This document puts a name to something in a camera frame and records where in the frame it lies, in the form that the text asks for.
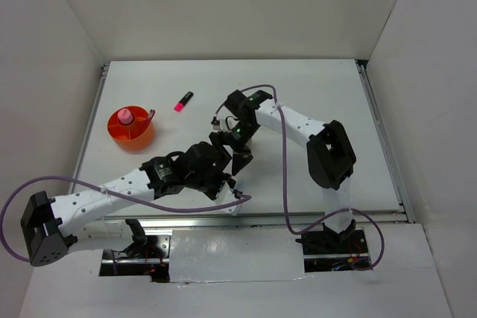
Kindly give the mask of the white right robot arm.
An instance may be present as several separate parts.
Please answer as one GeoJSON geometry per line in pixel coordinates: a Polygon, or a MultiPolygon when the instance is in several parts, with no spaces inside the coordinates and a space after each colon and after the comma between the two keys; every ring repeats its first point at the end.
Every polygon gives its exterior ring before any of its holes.
{"type": "Polygon", "coordinates": [[[236,120],[232,127],[218,116],[212,119],[209,139],[220,153],[220,165],[231,164],[233,174],[245,168],[253,159],[249,144],[261,127],[280,133],[283,144],[298,144],[306,152],[310,177],[323,192],[326,246],[343,252],[356,229],[350,208],[356,155],[343,124],[314,120],[280,104],[272,85],[251,86],[249,90],[251,95],[235,90],[222,104],[236,120]]]}

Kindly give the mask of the aluminium right side rail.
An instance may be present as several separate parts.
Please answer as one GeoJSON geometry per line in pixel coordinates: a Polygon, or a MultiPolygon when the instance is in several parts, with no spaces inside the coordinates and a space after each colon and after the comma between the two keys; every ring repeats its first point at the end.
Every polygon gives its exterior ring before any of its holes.
{"type": "Polygon", "coordinates": [[[407,217],[408,223],[416,223],[416,215],[412,203],[409,201],[408,192],[402,181],[402,177],[399,173],[397,163],[394,159],[394,155],[391,150],[391,143],[389,141],[388,135],[385,130],[385,125],[380,114],[378,104],[376,102],[376,96],[373,93],[370,80],[367,75],[367,64],[368,60],[355,60],[356,67],[358,69],[359,76],[361,78],[361,83],[364,88],[364,93],[367,97],[367,102],[370,107],[370,111],[373,116],[373,122],[376,127],[376,131],[379,137],[380,144],[382,146],[382,151],[385,157],[385,161],[388,166],[388,171],[391,176],[391,181],[393,183],[394,190],[397,195],[398,202],[402,207],[402,212],[407,217]]]}

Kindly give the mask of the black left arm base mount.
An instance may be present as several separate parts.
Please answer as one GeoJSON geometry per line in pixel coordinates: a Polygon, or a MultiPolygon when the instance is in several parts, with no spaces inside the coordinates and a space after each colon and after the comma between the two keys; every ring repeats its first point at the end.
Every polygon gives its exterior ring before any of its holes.
{"type": "Polygon", "coordinates": [[[137,219],[126,219],[126,225],[131,231],[132,242],[119,251],[121,258],[158,258],[168,257],[168,243],[162,246],[157,236],[146,235],[141,223],[137,219]]]}

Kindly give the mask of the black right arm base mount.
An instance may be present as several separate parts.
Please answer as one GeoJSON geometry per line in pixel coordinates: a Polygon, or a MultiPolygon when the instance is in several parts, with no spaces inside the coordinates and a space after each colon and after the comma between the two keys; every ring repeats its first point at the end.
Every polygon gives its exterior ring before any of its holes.
{"type": "Polygon", "coordinates": [[[325,224],[321,231],[310,231],[295,240],[304,255],[361,255],[368,253],[362,229],[356,229],[356,221],[339,234],[325,224]]]}

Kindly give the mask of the pink highlighter black cap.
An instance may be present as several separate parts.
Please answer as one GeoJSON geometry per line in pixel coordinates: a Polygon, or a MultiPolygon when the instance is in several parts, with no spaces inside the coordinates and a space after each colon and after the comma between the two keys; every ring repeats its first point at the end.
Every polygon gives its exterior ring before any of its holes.
{"type": "Polygon", "coordinates": [[[174,111],[175,112],[181,112],[185,105],[193,98],[194,93],[193,92],[187,92],[174,106],[174,111]]]}

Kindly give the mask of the orange round organizer container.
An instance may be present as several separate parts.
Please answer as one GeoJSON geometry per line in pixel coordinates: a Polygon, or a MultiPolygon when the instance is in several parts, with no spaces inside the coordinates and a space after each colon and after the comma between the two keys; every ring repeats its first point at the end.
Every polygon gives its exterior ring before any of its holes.
{"type": "Polygon", "coordinates": [[[150,110],[140,106],[125,106],[134,115],[134,121],[129,125],[121,125],[117,120],[116,110],[107,122],[107,132],[110,138],[124,151],[136,152],[147,148],[154,141],[156,132],[153,119],[145,125],[150,110]]]}

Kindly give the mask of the pink eraser in container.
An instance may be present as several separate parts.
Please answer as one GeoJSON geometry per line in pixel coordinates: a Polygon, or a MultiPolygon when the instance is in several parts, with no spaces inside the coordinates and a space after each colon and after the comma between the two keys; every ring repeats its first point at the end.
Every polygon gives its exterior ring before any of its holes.
{"type": "Polygon", "coordinates": [[[121,125],[129,125],[134,121],[134,115],[128,108],[122,108],[117,112],[117,120],[121,125]]]}

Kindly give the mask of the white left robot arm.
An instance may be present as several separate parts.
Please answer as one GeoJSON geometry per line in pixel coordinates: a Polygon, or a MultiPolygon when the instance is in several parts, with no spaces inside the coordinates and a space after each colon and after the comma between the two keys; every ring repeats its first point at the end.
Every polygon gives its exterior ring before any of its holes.
{"type": "Polygon", "coordinates": [[[204,194],[214,203],[193,208],[193,213],[222,210],[232,214],[249,198],[237,189],[233,177],[223,171],[219,159],[216,149],[202,141],[185,152],[156,156],[101,186],[85,183],[84,191],[76,194],[59,197],[50,197],[44,191],[33,194],[20,220],[28,262],[41,267],[58,261],[79,244],[80,229],[133,204],[185,214],[187,209],[155,202],[185,188],[204,194]]]}

